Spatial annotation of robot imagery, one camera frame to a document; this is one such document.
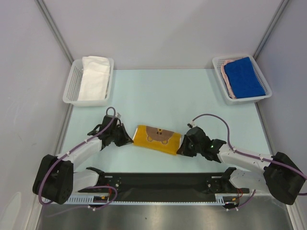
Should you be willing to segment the yellow brown bear towel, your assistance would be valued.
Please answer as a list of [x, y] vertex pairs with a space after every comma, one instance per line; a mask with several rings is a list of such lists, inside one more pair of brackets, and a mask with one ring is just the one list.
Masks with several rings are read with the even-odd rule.
[[138, 125], [132, 140], [135, 146], [176, 155], [183, 136], [162, 128]]

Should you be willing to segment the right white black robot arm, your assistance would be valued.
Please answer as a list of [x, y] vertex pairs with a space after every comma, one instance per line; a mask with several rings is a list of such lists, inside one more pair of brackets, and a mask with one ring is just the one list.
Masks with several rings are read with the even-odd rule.
[[225, 192], [249, 188], [270, 193], [275, 199], [292, 205], [299, 196], [307, 177], [284, 153], [275, 155], [243, 153], [226, 141], [210, 139], [200, 127], [191, 128], [183, 137], [177, 154], [194, 157], [197, 154], [209, 161], [231, 164], [221, 180]]

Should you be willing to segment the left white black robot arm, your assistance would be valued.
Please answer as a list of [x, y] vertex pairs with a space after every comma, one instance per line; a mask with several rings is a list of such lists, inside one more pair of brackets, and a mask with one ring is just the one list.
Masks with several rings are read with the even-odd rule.
[[88, 136], [88, 139], [65, 153], [43, 157], [32, 187], [42, 205], [45, 205], [43, 199], [64, 204], [76, 192], [115, 193], [102, 170], [87, 167], [77, 172], [76, 169], [111, 143], [122, 147], [132, 144], [133, 140], [117, 115], [104, 116], [102, 123], [96, 125]]

